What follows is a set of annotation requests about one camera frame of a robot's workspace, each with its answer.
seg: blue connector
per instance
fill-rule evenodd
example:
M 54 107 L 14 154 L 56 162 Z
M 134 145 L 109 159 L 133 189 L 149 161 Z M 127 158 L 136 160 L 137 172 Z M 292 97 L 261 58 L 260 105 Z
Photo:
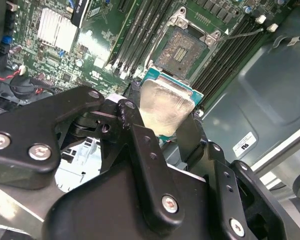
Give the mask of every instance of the blue connector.
M 11 36 L 3 36 L 1 42 L 3 42 L 4 44 L 12 44 L 12 37 Z
M 65 50 L 61 50 L 59 52 L 59 57 L 62 58 L 65 55 L 66 51 Z

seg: wire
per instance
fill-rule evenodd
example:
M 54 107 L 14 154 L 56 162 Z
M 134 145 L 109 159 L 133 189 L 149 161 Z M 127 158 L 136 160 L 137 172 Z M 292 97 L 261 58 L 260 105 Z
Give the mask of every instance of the wire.
M 71 8 L 75 9 L 75 3 L 74 3 L 74 1 L 73 0 L 68 0 L 68 1 L 69 1 L 70 5 L 71 5 Z
M 255 35 L 255 34 L 261 33 L 263 31 L 264 31 L 263 28 L 259 28 L 258 30 L 255 30 L 255 31 L 252 31 L 252 32 L 241 33 L 241 34 L 234 35 L 234 36 L 223 37 L 223 38 L 220 38 L 219 40 L 217 40 L 217 42 L 226 41 L 226 40 L 229 40 L 229 39 L 236 39 L 236 38 L 241 38 L 241 37 L 247 37 L 247 36 L 251 36 L 251 35 Z
M 6 77 L 0 77 L 0 81 L 5 81 L 7 79 L 13 79 L 19 73 L 20 73 L 20 70 L 15 71 L 12 75 L 8 75 Z
M 5 82 L 5 81 L 2 81 L 2 80 L 0 80 L 0 83 L 5 84 L 5 85 L 8 85 L 8 86 L 10 86 L 10 87 L 12 87 L 12 88 L 42 89 L 42 90 L 45 90 L 45 91 L 47 91 L 47 92 L 52 93 L 53 95 L 56 94 L 56 92 L 55 92 L 53 89 L 51 89 L 50 87 L 45 87 L 45 86 L 37 86 L 37 85 L 32 85 L 32 86 L 31 86 L 31 85 L 19 86 L 19 85 L 13 85 L 13 84 L 10 84 L 10 83 Z

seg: green circuit board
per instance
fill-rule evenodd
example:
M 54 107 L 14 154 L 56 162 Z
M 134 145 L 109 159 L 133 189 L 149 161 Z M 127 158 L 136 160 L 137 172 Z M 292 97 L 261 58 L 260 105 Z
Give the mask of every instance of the green circuit board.
M 220 6 L 220 9 L 225 9 L 227 15 L 231 14 L 231 18 L 224 21 L 218 17 L 217 12 L 213 13 L 212 9 L 208 10 L 202 5 L 204 1 L 172 0 L 158 21 L 148 44 L 138 55 L 131 52 L 134 50 L 133 47 L 123 49 L 123 46 L 138 10 L 147 0 L 127 0 L 124 12 L 118 10 L 122 1 L 91 0 L 82 27 L 77 29 L 71 43 L 70 51 L 61 53 L 61 49 L 43 44 L 43 41 L 38 39 L 38 31 L 44 9 L 48 8 L 67 19 L 71 18 L 72 12 L 68 0 L 19 0 L 12 47 L 21 45 L 22 51 L 9 57 L 8 66 L 14 69 L 15 65 L 25 65 L 29 76 L 44 73 L 45 78 L 56 86 L 73 88 L 79 85 L 89 85 L 105 95 L 122 94 L 131 78 L 120 76 L 115 72 L 114 64 L 118 54 L 123 50 L 130 51 L 127 53 L 131 56 L 130 58 L 137 59 L 134 64 L 135 68 L 144 68 L 145 58 L 159 37 L 160 30 L 181 7 L 186 9 L 187 20 L 207 33 L 219 30 L 221 37 L 231 34 L 236 28 L 245 15 L 244 6 L 250 6 L 252 9 L 262 7 L 265 13 L 272 11 L 273 19 L 277 18 L 279 22 L 290 12 L 290 9 L 285 6 L 276 6 L 273 0 L 214 0 L 213 2 L 208 0 Z M 164 1 L 159 0 L 156 3 L 157 6 L 162 4 L 161 2 Z M 153 61 L 162 52 L 174 28 L 170 27 L 163 36 L 151 56 Z M 216 54 L 222 44 L 222 42 L 218 43 L 218 46 L 211 52 L 210 58 Z M 187 79 L 195 80 L 196 75 L 205 67 L 203 60 L 209 52 L 209 49 L 205 49 L 195 59 L 191 70 L 186 75 Z

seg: white connector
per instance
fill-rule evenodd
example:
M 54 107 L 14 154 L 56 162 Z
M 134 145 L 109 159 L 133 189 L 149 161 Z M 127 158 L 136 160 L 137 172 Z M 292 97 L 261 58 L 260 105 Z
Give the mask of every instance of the white connector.
M 263 24 L 265 22 L 265 20 L 267 19 L 267 17 L 265 15 L 260 15 L 259 17 L 257 17 L 255 19 L 255 22 L 257 24 Z
M 25 65 L 21 65 L 20 67 L 19 67 L 19 75 L 20 76 L 22 76 L 23 74 L 25 74 L 26 73 L 26 71 L 27 71 L 27 68 L 26 68 L 26 66 Z
M 279 26 L 276 23 L 274 23 L 274 24 L 271 24 L 270 26 L 268 26 L 268 28 L 266 30 L 270 33 L 274 33 L 278 27 Z
M 18 10 L 18 5 L 17 4 L 14 4 L 10 1 L 6 1 L 6 4 L 7 4 L 7 9 L 10 10 L 11 12 L 15 12 Z

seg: electronic component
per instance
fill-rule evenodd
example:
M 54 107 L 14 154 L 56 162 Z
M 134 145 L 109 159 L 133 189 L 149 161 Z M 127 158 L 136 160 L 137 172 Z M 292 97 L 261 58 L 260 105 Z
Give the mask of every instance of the electronic component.
M 77 59 L 75 61 L 75 65 L 79 68 L 81 68 L 84 65 L 84 61 L 82 59 Z
M 274 2 L 277 5 L 284 5 L 286 3 L 286 0 L 275 0 Z
M 176 27 L 154 65 L 185 79 L 206 48 L 202 41 Z
M 64 73 L 62 76 L 62 80 L 64 80 L 65 82 L 69 82 L 71 79 L 71 75 L 68 73 Z
M 157 136 L 172 136 L 203 95 L 150 68 L 141 83 L 140 114 Z
M 18 53 L 20 53 L 21 51 L 22 51 L 22 46 L 21 45 L 18 45 L 18 46 L 14 46 L 13 48 L 11 48 L 10 50 L 9 50 L 9 53 L 10 54 L 18 54 Z
M 54 86 L 54 82 L 51 80 L 48 80 L 46 78 L 46 75 L 43 72 L 39 73 L 37 76 L 32 77 L 30 79 L 30 82 L 36 86 L 43 86 L 43 87 L 53 87 Z
M 203 7 L 207 10 L 210 10 L 213 5 L 214 5 L 214 3 L 211 0 L 208 0 L 208 1 L 206 1 L 206 3 L 204 4 Z
M 82 27 L 89 3 L 90 0 L 80 0 L 75 2 L 74 11 L 71 17 L 71 23 L 78 28 Z
M 43 44 L 71 51 L 78 28 L 70 20 L 55 11 L 44 8 L 42 10 L 37 38 Z
M 25 65 L 21 65 L 21 66 L 19 67 L 19 75 L 20 75 L 20 76 L 22 76 L 23 74 L 25 74 L 26 71 L 27 71 L 27 68 L 26 68 Z
M 227 14 L 227 11 L 225 9 L 221 9 L 220 12 L 218 13 L 217 17 L 222 20 L 226 14 Z
M 268 26 L 266 30 L 270 33 L 274 33 L 278 27 L 279 26 L 276 23 L 273 23 L 270 26 Z
M 10 1 L 6 1 L 6 9 L 11 11 L 11 12 L 15 12 L 18 10 L 18 5 L 14 4 Z
M 6 44 L 3 42 L 0 43 L 0 53 L 7 54 L 9 53 L 9 50 L 10 50 L 10 44 Z
M 227 13 L 226 16 L 223 18 L 223 22 L 228 24 L 232 19 L 232 14 Z
M 252 12 L 252 7 L 250 6 L 244 6 L 242 9 L 245 14 L 250 14 Z
M 130 0 L 120 0 L 118 10 L 122 13 L 124 13 L 127 10 L 127 7 L 129 6 Z
M 216 15 L 217 12 L 220 10 L 220 8 L 221 8 L 221 7 L 219 7 L 218 5 L 215 4 L 215 5 L 212 7 L 212 9 L 211 9 L 211 13 L 214 14 L 214 15 Z
M 255 19 L 255 22 L 257 24 L 263 24 L 265 22 L 265 20 L 267 19 L 267 17 L 265 15 L 260 15 L 259 17 L 257 17 Z
M 11 36 L 3 36 L 1 42 L 4 44 L 12 44 L 13 38 Z

